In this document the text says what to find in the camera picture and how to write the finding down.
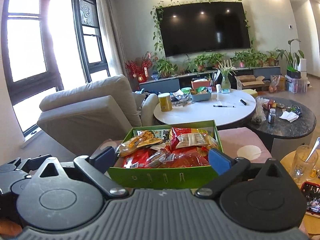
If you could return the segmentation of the person's left hand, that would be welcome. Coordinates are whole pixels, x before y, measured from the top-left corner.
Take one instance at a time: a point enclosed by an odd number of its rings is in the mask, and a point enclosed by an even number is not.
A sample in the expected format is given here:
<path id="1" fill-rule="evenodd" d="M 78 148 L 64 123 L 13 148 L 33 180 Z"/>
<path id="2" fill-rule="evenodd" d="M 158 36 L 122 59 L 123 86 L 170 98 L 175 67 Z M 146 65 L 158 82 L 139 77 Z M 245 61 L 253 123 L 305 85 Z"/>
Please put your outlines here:
<path id="1" fill-rule="evenodd" d="M 0 219 L 0 235 L 16 237 L 22 232 L 19 224 L 16 224 L 8 219 Z"/>

